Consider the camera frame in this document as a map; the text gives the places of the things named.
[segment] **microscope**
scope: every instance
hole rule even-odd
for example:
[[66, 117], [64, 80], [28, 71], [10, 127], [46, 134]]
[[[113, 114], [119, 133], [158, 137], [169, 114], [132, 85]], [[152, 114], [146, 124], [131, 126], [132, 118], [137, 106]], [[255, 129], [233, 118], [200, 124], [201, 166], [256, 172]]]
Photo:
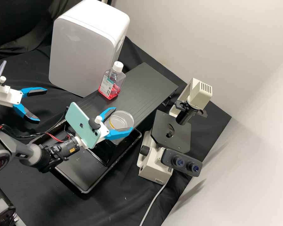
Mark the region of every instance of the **microscope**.
[[[46, 173], [54, 169], [68, 157], [80, 150], [93, 149], [95, 145], [105, 139], [115, 140], [126, 137], [133, 130], [133, 127], [122, 129], [108, 129], [104, 122], [110, 118], [116, 108], [106, 109], [95, 118], [89, 118], [75, 103], [72, 102], [67, 108], [65, 120], [57, 123], [51, 131], [61, 125], [68, 123], [72, 133], [59, 140], [50, 133], [43, 133], [42, 136], [53, 138], [57, 141], [52, 146], [29, 143], [27, 145], [13, 138], [0, 126], [0, 170], [2, 170], [13, 158], [26, 166], [37, 168], [40, 172]], [[0, 226], [25, 226], [20, 217], [16, 214], [16, 207], [0, 189]]]
[[146, 131], [137, 160], [139, 176], [164, 185], [173, 170], [199, 176], [202, 162], [185, 153], [190, 151], [191, 124], [195, 115], [207, 117], [205, 106], [212, 87], [193, 78], [182, 91], [169, 114], [157, 110], [153, 127]]

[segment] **robotic arm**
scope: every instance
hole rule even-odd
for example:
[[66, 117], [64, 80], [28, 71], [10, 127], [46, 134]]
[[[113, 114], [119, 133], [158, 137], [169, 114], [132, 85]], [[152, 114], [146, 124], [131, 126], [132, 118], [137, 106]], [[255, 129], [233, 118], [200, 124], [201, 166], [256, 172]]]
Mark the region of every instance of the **robotic arm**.
[[[132, 127], [121, 130], [109, 130], [104, 122], [113, 114], [115, 108], [108, 108], [96, 118], [89, 119], [76, 105], [71, 103], [65, 119], [75, 130], [75, 136], [64, 138], [52, 146], [42, 146], [33, 143], [23, 144], [0, 130], [0, 170], [12, 158], [17, 158], [26, 166], [37, 168], [46, 173], [58, 164], [67, 161], [68, 157], [80, 150], [93, 148], [97, 143], [109, 139], [126, 137]], [[25, 226], [16, 214], [15, 206], [0, 189], [0, 226]]]
[[42, 87], [29, 87], [21, 90], [11, 89], [4, 85], [6, 77], [2, 76], [6, 61], [0, 65], [0, 105], [11, 107], [15, 112], [30, 123], [39, 123], [40, 119], [21, 104], [21, 99], [29, 96], [43, 95], [47, 89]]

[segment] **black knob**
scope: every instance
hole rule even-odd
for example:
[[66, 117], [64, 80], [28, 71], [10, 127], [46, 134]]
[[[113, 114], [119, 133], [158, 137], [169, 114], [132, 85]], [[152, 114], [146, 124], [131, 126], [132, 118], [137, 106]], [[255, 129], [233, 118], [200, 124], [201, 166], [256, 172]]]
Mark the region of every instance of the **black knob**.
[[150, 151], [150, 148], [148, 146], [142, 145], [139, 153], [144, 156], [147, 156], [149, 154], [149, 151]]

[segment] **black metal plate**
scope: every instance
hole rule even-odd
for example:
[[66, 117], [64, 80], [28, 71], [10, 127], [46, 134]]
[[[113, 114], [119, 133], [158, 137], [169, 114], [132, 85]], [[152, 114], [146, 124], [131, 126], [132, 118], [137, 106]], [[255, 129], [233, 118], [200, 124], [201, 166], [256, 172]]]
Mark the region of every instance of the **black metal plate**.
[[[76, 103], [89, 118], [94, 118], [109, 107], [129, 112], [136, 128], [157, 106], [178, 88], [146, 63], [126, 73], [120, 94], [108, 100], [98, 91]], [[113, 140], [118, 144], [122, 139]]]
[[[167, 137], [167, 133], [173, 129], [173, 136]], [[162, 111], [156, 111], [151, 136], [157, 144], [165, 148], [171, 148], [181, 153], [190, 151], [191, 124], [179, 125], [175, 117]]]

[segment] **black cloth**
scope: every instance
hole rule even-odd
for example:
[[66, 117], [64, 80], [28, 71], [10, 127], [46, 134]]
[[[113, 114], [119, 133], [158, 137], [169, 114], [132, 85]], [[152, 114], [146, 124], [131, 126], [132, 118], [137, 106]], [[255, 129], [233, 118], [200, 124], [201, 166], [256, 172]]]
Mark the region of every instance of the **black cloth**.
[[[50, 48], [45, 48], [7, 59], [3, 73], [7, 77], [7, 85], [14, 89], [31, 86], [48, 89], [46, 95], [23, 99], [23, 104], [41, 119], [36, 128], [28, 130], [12, 109], [0, 106], [0, 124], [6, 123], [14, 129], [17, 128], [18, 134], [42, 132], [50, 128], [70, 102], [80, 100], [80, 97], [49, 82], [49, 51]], [[186, 85], [127, 38], [119, 60], [124, 63], [125, 72], [146, 62], [177, 84], [179, 88], [171, 102], [177, 99]], [[159, 109], [167, 111], [171, 102], [167, 107], [160, 105]], [[207, 105], [206, 110], [209, 114], [207, 119], [194, 117], [190, 120], [192, 151], [189, 155], [199, 160], [204, 159], [230, 120], [230, 116], [212, 102]], [[154, 116], [155, 112], [138, 127], [142, 133], [151, 128]], [[0, 171], [0, 187], [17, 207], [17, 213], [28, 226], [139, 225], [151, 200], [161, 188], [161, 185], [138, 176], [136, 162], [140, 145], [141, 140], [84, 199], [75, 195], [53, 174], [39, 173], [17, 160], [11, 161]], [[160, 225], [190, 179], [191, 177], [174, 171], [144, 225]]]

